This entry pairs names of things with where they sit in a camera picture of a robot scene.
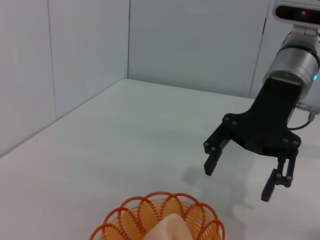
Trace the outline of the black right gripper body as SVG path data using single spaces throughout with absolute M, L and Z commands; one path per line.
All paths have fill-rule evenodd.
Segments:
M 288 128 L 288 120 L 301 93 L 299 85 L 269 78 L 246 112 L 228 113 L 223 124 L 230 129 L 231 139 L 253 153 L 293 158 L 301 139 Z

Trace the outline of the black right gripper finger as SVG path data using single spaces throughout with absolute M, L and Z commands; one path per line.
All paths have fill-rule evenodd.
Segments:
M 221 123 L 212 135 L 203 143 L 204 152 L 208 154 L 208 158 L 204 164 L 205 174 L 211 176 L 217 166 L 224 147 L 232 139 L 231 130 Z
M 275 189 L 275 186 L 281 185 L 286 188 L 289 188 L 292 185 L 294 168 L 298 153 L 299 151 L 296 149 L 293 151 L 281 153 L 277 157 L 277 168 L 274 168 L 272 170 L 270 177 L 268 178 L 264 186 L 264 189 L 261 194 L 262 201 L 269 202 Z M 283 169 L 286 160 L 288 160 L 288 166 L 286 175 L 283 175 Z

